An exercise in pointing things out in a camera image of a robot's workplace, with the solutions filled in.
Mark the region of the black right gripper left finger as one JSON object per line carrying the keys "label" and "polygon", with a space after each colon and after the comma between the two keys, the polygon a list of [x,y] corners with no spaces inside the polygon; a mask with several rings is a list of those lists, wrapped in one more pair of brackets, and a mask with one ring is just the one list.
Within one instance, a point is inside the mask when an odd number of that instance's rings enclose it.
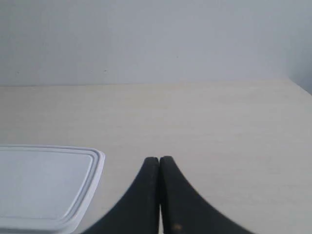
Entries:
{"label": "black right gripper left finger", "polygon": [[147,157],[134,181],[85,234],[157,234],[159,229],[159,161]]}

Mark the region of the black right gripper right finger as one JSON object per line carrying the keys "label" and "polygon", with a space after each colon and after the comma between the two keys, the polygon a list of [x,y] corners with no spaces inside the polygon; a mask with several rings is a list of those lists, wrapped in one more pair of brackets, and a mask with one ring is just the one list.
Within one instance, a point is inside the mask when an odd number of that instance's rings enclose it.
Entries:
{"label": "black right gripper right finger", "polygon": [[173,157],[159,162],[159,191],[165,234],[249,234],[210,205],[188,182]]}

